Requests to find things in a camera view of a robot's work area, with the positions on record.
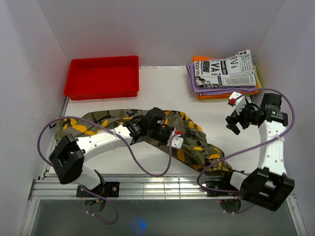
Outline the camouflage yellow green trousers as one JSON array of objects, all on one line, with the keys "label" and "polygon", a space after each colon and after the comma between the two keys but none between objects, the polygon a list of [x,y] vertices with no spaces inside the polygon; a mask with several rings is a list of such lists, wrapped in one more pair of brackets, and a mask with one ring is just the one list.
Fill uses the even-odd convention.
[{"label": "camouflage yellow green trousers", "polygon": [[[115,109],[89,112],[83,115],[83,118],[107,129],[114,129],[122,125],[123,122],[136,116],[144,116],[146,113],[146,110],[140,109]],[[194,123],[187,114],[174,110],[165,110],[164,113],[164,125],[182,132],[184,139],[181,149],[172,149],[172,157],[198,172],[224,158],[224,152],[207,142],[206,134],[202,128]],[[60,141],[67,134],[77,138],[95,135],[101,131],[100,128],[76,118],[58,120],[56,125],[55,138],[57,141]]]}]

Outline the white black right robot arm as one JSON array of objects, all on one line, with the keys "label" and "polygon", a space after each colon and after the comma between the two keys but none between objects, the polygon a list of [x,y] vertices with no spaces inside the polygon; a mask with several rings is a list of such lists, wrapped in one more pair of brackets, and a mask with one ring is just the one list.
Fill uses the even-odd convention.
[{"label": "white black right robot arm", "polygon": [[257,106],[233,92],[228,103],[235,110],[226,117],[226,127],[238,135],[237,124],[243,129],[256,125],[264,145],[260,147],[257,168],[249,175],[233,172],[231,178],[222,183],[222,189],[227,195],[239,191],[243,200],[276,211],[295,186],[284,166],[284,138],[280,135],[287,129],[288,115],[281,112],[282,96],[266,93]]}]

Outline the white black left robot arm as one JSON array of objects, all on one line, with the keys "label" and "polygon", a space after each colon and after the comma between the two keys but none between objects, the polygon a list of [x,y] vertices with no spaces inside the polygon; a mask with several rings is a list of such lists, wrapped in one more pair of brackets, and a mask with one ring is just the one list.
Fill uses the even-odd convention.
[{"label": "white black left robot arm", "polygon": [[60,184],[76,183],[93,196],[106,195],[106,183],[97,170],[85,163],[102,153],[116,148],[130,148],[133,144],[151,138],[160,145],[172,147],[174,129],[164,123],[165,113],[152,108],[144,115],[133,116],[117,127],[98,132],[95,135],[75,138],[67,134],[61,138],[49,161]]}]

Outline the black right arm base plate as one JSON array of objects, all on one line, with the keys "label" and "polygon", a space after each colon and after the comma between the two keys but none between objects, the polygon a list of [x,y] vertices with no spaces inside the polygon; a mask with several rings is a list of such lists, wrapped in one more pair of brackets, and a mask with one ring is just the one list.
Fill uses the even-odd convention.
[{"label": "black right arm base plate", "polygon": [[207,190],[207,196],[208,197],[218,197],[218,196],[230,196],[233,193],[227,193],[227,192],[218,192],[217,190],[228,190],[228,191],[235,191],[235,188],[232,187],[230,184],[225,184],[225,182],[222,181],[207,181],[205,182],[206,187],[213,188],[215,191]]}]

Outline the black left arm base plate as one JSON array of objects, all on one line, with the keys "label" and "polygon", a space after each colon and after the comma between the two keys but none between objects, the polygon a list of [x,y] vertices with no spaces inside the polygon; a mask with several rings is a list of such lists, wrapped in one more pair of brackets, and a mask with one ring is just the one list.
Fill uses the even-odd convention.
[{"label": "black left arm base plate", "polygon": [[[91,192],[102,197],[118,197],[119,190],[120,190],[120,183],[117,181],[110,181],[110,182],[101,183],[99,186],[92,189]],[[78,186],[77,191],[76,191],[76,197],[87,198],[87,197],[94,197],[94,195],[86,192],[83,188]]]}]

